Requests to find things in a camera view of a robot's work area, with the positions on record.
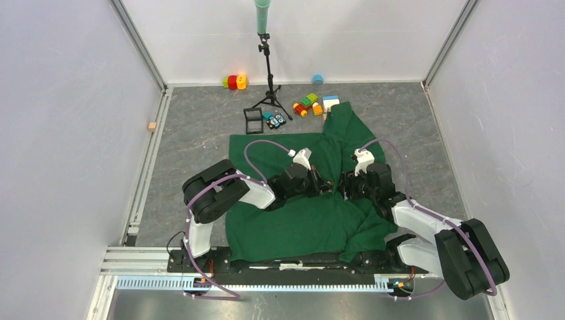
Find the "green cloth garment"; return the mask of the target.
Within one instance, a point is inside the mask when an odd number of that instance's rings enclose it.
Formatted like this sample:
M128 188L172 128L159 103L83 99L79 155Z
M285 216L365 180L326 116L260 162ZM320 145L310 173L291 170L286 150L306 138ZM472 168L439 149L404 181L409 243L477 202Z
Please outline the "green cloth garment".
M355 149L366 145L378 162L385 160L374 139L351 104L343 102L331 109L320 133L231 135L229 159L251 177L272 177L291 165L289 149L309 148L310 162L320 175L339 183L341 174L355 167ZM362 251L384 249L386 236L397 227L381 218L370 201L345 200L338 191L330 191L293 197L274 211L237 203L225 216L225 231L234 260L339 252L341 261L350 262Z

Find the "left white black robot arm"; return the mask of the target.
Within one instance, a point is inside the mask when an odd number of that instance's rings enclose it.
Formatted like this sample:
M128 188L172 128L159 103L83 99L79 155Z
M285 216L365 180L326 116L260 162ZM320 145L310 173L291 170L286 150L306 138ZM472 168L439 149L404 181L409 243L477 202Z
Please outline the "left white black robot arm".
M333 183L304 161L293 162L266 181L245 175L230 160L215 163L187 179L181 187L187 207L187 230L183 237L185 265L196 272L208 266L213 223L237 203L273 211L293 197L317 197L332 187Z

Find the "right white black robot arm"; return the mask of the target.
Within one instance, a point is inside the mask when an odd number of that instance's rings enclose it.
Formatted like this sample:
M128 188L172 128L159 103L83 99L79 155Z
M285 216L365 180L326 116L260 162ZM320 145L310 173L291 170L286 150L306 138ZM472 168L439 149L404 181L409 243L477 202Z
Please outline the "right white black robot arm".
M342 173L339 192L350 200L366 199L384 220L410 231L388 241L385 264L394 272L418 267L441 277L462 300L493 295L510 279L510 270L485 224L441 215L397 191L389 165Z

